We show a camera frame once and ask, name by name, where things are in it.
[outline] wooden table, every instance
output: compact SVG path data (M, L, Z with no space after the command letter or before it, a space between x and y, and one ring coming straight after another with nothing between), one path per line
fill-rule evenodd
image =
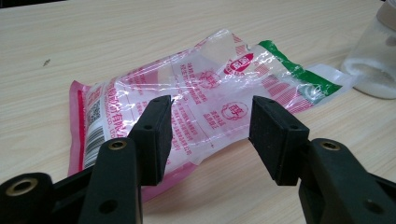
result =
M272 39L294 62L339 67L381 6L349 1L67 1L0 10L0 182L66 177L68 90L191 48L220 28ZM396 181L396 102L351 90L297 118L310 139L348 146ZM304 223L297 187L278 187L247 140L144 204L145 223Z

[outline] white plastic container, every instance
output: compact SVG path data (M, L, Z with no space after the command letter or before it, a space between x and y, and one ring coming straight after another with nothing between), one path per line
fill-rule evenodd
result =
M396 99L396 0L387 0L378 10L341 70L358 77L355 89Z

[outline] plastic bag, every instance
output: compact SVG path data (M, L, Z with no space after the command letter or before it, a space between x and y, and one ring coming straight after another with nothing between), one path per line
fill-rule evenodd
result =
M122 77L70 89L73 142L69 174L94 164L99 146L132 129L148 102L170 94L172 150L163 182L142 189L143 201L169 189L203 159L248 137L253 95L272 98L291 113L329 101L351 88L352 77L326 66L318 76L290 62L271 41L248 48L221 30L194 48Z

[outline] barcode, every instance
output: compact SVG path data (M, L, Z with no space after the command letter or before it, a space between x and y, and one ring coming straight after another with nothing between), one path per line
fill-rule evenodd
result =
M100 101L92 105L88 112L88 126L100 118Z
M88 135L87 147L85 148L84 169L96 162L100 146L105 142L105 134L102 127L98 127Z

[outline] pink printed packaging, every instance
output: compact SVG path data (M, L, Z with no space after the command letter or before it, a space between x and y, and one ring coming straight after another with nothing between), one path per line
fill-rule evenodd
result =
M69 174L94 165L105 141L126 136L151 99L171 95L172 150L163 182L142 188L147 201L189 175L203 159L247 138L253 95L272 98L297 113L331 100L353 82L326 65L304 70L271 41L248 49L239 37L221 30L192 49L125 76L93 86L73 82Z

